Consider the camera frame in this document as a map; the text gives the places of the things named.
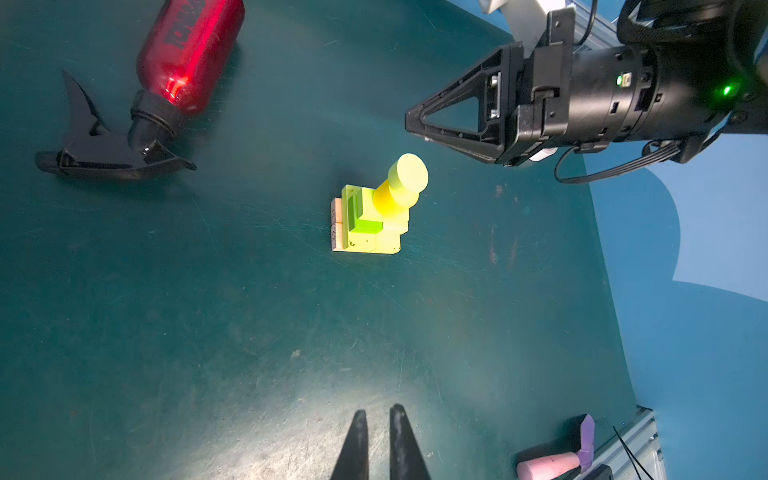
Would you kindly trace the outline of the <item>pink purple brush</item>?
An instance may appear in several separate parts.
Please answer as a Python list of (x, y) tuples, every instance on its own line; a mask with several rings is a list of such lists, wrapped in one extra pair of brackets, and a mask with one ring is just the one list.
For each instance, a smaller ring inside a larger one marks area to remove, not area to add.
[(538, 457), (519, 463), (517, 477), (521, 480), (551, 480), (570, 471), (588, 470), (595, 457), (595, 421), (587, 414), (579, 427), (580, 449), (556, 455)]

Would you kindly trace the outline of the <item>aluminium front rail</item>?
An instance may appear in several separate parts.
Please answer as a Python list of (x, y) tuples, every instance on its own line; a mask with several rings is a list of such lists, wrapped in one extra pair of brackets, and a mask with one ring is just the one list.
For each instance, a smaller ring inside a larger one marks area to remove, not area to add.
[(574, 479), (667, 479), (655, 412), (640, 407), (597, 451), (593, 465)]

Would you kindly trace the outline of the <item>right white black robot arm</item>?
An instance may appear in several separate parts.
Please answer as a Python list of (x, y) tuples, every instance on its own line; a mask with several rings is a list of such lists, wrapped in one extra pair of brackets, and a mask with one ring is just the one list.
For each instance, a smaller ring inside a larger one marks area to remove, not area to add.
[(513, 35), (412, 107), (408, 132), (486, 164), (515, 167), (551, 149), (673, 144), (684, 163), (718, 125), (767, 130), (763, 1), (629, 1), (604, 47), (563, 1), (487, 1)]

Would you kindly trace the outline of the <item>small green cube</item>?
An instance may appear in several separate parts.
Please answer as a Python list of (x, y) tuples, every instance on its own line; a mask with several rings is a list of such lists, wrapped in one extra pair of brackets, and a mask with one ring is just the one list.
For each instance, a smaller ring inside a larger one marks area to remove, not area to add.
[(351, 187), (348, 198), (348, 227), (352, 233), (377, 234), (383, 230), (382, 216), (374, 205), (374, 190)]

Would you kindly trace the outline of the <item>green cylinder block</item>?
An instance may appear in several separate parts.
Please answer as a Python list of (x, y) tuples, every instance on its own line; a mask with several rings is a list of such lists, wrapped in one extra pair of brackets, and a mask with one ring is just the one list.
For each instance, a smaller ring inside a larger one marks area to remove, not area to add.
[(396, 192), (420, 194), (428, 185), (429, 173), (419, 156), (405, 153), (390, 167), (387, 180)]

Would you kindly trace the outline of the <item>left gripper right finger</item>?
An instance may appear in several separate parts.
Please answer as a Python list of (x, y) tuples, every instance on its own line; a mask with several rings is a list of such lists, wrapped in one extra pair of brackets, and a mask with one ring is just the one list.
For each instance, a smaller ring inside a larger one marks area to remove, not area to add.
[(390, 409), (390, 479), (430, 480), (424, 457), (405, 408), (395, 404)]

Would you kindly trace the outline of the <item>long green block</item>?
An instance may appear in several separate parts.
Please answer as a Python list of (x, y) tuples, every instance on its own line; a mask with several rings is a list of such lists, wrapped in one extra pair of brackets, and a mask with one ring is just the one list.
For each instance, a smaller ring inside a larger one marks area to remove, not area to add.
[(395, 254), (401, 250), (401, 235), (394, 231), (380, 231), (374, 235), (375, 254)]
[(362, 234), (377, 234), (378, 232), (394, 231), (400, 235), (408, 231), (410, 214), (394, 221), (383, 219), (372, 204), (355, 205), (353, 207), (350, 231)]
[(373, 203), (374, 190), (346, 185), (342, 189), (342, 247), (346, 252), (371, 253), (383, 231), (383, 217)]

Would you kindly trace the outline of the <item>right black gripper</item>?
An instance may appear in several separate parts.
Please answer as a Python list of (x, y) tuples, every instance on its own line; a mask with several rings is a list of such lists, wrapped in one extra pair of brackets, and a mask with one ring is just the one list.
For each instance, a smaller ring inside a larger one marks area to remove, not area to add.
[(506, 44), (412, 107), (405, 129), (483, 163), (520, 165), (568, 128), (575, 12), (547, 14), (535, 48)]

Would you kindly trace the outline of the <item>red metal bottle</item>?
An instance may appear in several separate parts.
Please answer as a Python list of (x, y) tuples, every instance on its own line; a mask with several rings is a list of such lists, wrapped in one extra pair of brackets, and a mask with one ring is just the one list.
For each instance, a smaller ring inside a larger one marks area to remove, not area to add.
[(124, 135), (109, 130), (82, 86), (62, 74), (70, 129), (39, 170), (77, 179), (138, 181), (195, 164), (171, 152), (186, 120), (208, 105), (245, 18), (243, 1), (167, 1), (137, 57), (141, 85)]

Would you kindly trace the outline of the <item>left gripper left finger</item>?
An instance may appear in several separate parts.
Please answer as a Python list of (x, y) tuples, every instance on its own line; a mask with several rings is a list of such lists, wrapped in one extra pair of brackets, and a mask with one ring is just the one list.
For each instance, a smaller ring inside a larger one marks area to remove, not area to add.
[(369, 479), (369, 435), (364, 410), (357, 410), (353, 415), (330, 479)]

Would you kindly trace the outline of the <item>yellow cylinder block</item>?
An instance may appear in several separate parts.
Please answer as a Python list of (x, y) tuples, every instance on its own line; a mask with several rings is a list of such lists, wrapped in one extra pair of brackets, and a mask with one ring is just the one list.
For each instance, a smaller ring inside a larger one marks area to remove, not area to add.
[(405, 217), (418, 202), (420, 193), (403, 186), (393, 187), (389, 180), (377, 187), (373, 194), (373, 205), (386, 221)]

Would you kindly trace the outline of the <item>natural wood block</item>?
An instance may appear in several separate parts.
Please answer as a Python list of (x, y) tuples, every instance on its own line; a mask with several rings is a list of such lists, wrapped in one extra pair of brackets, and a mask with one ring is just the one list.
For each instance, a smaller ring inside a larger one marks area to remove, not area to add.
[(333, 225), (343, 223), (342, 199), (339, 197), (331, 201), (331, 223)]
[(338, 252), (344, 250), (343, 234), (344, 227), (342, 223), (334, 223), (331, 226), (331, 249), (333, 251)]

